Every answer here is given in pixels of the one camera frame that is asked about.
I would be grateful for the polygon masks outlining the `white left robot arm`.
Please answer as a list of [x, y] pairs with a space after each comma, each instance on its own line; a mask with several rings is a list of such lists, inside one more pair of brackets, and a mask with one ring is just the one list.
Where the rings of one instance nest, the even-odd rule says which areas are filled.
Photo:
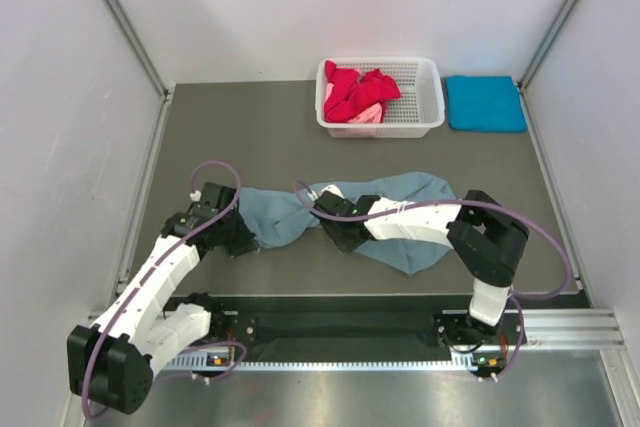
[[85, 405], [132, 414], [160, 371], [198, 342], [222, 343], [220, 365], [235, 346], [222, 305], [191, 294], [176, 310], [165, 306], [182, 280], [214, 249], [230, 257], [256, 250], [239, 212], [236, 189], [206, 183], [189, 208], [171, 216], [133, 280], [90, 326], [76, 326], [66, 341], [70, 390]]

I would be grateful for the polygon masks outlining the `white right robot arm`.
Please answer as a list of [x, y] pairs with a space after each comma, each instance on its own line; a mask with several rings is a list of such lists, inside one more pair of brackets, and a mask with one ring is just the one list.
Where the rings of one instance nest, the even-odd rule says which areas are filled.
[[322, 191], [313, 209], [343, 253], [389, 240], [453, 250], [474, 277], [473, 294], [466, 319], [439, 328], [442, 340], [451, 345], [483, 344], [502, 332], [502, 317], [529, 237], [522, 222], [492, 208], [457, 203], [419, 207], [378, 195], [365, 195], [353, 203], [335, 186]]

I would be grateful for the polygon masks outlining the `grey-blue t-shirt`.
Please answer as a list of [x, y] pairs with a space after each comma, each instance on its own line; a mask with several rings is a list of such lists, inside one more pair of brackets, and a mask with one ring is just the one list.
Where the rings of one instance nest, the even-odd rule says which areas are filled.
[[[359, 246], [358, 253], [412, 275], [431, 267], [452, 249], [446, 239], [446, 224], [456, 218], [459, 206], [396, 212], [402, 204], [453, 200], [455, 195], [447, 181], [429, 173], [411, 172], [368, 182], [337, 181], [334, 185], [353, 203], [362, 196], [379, 196], [382, 205], [374, 206], [374, 213], [394, 212], [364, 222], [365, 231], [373, 238]], [[287, 192], [244, 188], [239, 212], [264, 249], [284, 247], [306, 230], [321, 226], [320, 220]]]

